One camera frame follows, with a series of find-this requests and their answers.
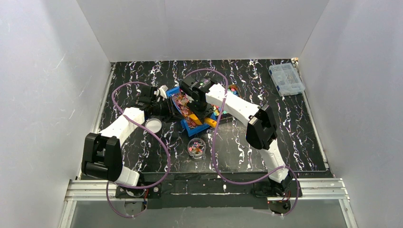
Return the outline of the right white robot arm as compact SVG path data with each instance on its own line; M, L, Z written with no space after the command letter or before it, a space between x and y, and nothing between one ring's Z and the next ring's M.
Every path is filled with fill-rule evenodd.
M216 128L219 121L210 121L210 115L213 107L218 106L244 124L247 128L245 138L260 153L270 173L268 179L274 193L280 195L289 190L293 176L278 149L277 124L269 105L260 107L250 103L210 78L197 81L187 76L180 83L180 89L189 99L187 107L191 114L188 117L195 123Z

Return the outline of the blue plastic candy bin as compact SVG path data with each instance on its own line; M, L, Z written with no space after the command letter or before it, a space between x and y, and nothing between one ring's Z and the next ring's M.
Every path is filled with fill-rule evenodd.
M188 136L193 136L197 133L200 133L209 127L216 126L216 116L214 113L211 114L207 123L198 124L200 121L195 121L191 118L191 116L195 117L195 113L190 110L188 104L190 103L187 95L179 89L179 87L175 87L166 92L167 96L171 98L174 102L177 110L182 114L182 120L180 121L183 129L187 131Z

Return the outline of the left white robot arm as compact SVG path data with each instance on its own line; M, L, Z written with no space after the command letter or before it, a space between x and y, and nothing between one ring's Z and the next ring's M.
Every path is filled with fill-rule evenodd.
M168 87L140 85L140 95L125 109L118 108L121 115L99 133L89 133L85 137L81 171L84 175L114 182L130 189L146 189L141 183L141 175L123 164L121 147L126 139L141 128L154 136L144 123L153 116L165 122L180 120L171 98L166 94Z

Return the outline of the orange plastic scoop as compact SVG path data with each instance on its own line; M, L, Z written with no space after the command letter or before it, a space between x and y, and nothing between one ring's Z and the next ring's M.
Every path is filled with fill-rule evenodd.
M213 120L209 117L206 117L206 118L200 120L195 114L191 114L191 115L189 115L189 118L192 121L194 121L197 125L207 124L208 126L213 127L213 128L215 128L217 125L217 121Z

